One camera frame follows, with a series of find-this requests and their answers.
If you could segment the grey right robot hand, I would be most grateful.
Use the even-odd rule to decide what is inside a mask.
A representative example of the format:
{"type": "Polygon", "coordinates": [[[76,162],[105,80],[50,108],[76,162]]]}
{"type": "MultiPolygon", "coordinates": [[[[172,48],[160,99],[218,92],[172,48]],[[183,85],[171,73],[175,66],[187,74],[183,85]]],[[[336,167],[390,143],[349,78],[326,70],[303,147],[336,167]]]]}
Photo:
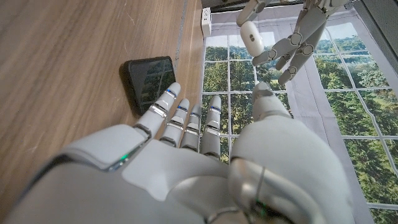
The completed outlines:
{"type": "Polygon", "coordinates": [[[65,146],[23,191],[6,223],[353,223],[348,178],[333,150],[293,119],[269,84],[254,121],[221,161],[221,100],[200,106],[171,84],[134,126],[65,146]]]}

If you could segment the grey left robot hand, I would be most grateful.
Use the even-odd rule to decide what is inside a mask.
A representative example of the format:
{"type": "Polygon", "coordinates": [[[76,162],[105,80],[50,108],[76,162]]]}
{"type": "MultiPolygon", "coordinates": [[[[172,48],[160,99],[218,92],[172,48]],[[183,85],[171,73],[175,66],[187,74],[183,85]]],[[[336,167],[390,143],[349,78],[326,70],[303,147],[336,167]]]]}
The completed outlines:
{"type": "Polygon", "coordinates": [[[269,3],[266,0],[250,0],[239,13],[236,23],[255,67],[278,60],[275,68],[281,70],[290,63],[278,79],[280,85],[285,85],[296,76],[308,58],[312,56],[325,30],[328,18],[347,4],[348,0],[304,1],[293,33],[276,42],[270,50],[265,51],[262,37],[252,21],[269,3]]]}

